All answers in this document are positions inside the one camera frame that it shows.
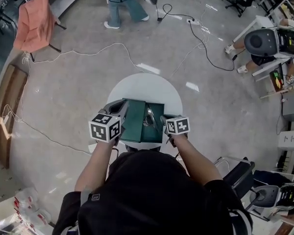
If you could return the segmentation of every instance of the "teal pants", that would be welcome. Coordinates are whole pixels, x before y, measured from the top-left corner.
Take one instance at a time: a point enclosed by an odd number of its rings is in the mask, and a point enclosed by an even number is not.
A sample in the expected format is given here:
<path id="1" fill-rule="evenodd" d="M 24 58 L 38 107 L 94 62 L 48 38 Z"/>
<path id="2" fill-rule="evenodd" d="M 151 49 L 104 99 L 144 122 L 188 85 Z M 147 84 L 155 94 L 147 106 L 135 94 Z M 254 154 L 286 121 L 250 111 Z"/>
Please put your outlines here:
<path id="1" fill-rule="evenodd" d="M 139 22 L 143 18 L 147 17 L 148 14 L 143 9 L 143 7 L 136 0 L 122 0 L 124 2 L 113 2 L 113 1 L 121 1 L 121 0 L 111 0 L 109 1 L 109 10 L 111 19 L 108 21 L 109 26 L 111 27 L 120 27 L 121 20 L 119 16 L 119 6 L 121 4 L 125 4 L 131 18 L 134 22 Z"/>

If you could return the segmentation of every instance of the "person in teal pants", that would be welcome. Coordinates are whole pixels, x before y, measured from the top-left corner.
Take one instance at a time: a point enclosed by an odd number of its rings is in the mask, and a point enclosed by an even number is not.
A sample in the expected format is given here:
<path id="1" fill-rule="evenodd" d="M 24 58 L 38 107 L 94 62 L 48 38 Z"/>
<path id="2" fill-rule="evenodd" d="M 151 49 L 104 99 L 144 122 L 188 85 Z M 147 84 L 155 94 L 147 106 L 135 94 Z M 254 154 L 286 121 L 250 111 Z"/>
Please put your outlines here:
<path id="1" fill-rule="evenodd" d="M 104 22 L 106 28 L 119 29 L 121 25 L 121 20 L 119 16 L 119 6 L 125 4 L 131 18 L 134 22 L 147 21 L 149 19 L 148 14 L 143 9 L 143 7 L 136 0 L 110 0 L 109 10 L 111 19 Z"/>

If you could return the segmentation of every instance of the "round white table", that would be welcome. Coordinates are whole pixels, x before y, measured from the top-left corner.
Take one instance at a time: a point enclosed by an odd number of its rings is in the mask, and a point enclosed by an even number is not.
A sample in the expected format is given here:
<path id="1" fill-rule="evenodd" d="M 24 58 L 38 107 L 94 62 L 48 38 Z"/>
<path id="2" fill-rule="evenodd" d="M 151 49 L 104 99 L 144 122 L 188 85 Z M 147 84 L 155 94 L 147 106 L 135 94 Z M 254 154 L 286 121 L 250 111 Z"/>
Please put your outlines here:
<path id="1" fill-rule="evenodd" d="M 161 103 L 165 105 L 165 114 L 183 114 L 182 101 L 176 89 L 166 79 L 154 74 L 139 73 L 124 78 L 113 88 L 107 103 L 122 98 L 142 100 L 149 103 Z M 153 149 L 161 146 L 161 143 L 122 142 L 139 150 Z"/>

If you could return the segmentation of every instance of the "pink chair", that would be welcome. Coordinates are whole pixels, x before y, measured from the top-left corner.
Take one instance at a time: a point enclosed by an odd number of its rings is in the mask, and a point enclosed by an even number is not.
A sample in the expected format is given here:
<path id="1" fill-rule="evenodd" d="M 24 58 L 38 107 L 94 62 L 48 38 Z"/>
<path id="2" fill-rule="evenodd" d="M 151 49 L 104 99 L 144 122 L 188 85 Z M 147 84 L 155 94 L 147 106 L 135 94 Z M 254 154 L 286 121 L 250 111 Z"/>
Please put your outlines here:
<path id="1" fill-rule="evenodd" d="M 26 2 L 19 9 L 19 25 L 13 46 L 28 51 L 33 61 L 32 52 L 46 46 L 61 52 L 50 44 L 54 25 L 66 29 L 56 23 L 56 18 L 50 9 L 49 0 Z"/>

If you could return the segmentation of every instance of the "fiducial marker cube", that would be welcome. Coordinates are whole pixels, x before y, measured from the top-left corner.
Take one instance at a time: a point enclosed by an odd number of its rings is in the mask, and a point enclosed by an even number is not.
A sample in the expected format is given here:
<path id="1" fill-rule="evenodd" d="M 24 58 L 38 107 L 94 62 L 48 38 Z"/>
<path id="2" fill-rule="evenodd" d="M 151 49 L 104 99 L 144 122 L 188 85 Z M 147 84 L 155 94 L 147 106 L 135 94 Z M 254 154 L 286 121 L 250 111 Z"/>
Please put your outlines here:
<path id="1" fill-rule="evenodd" d="M 110 142 L 121 134 L 121 118 L 98 113 L 89 121 L 89 132 L 92 139 Z"/>
<path id="2" fill-rule="evenodd" d="M 188 117 L 175 117 L 166 120 L 168 134 L 178 135 L 190 132 Z"/>

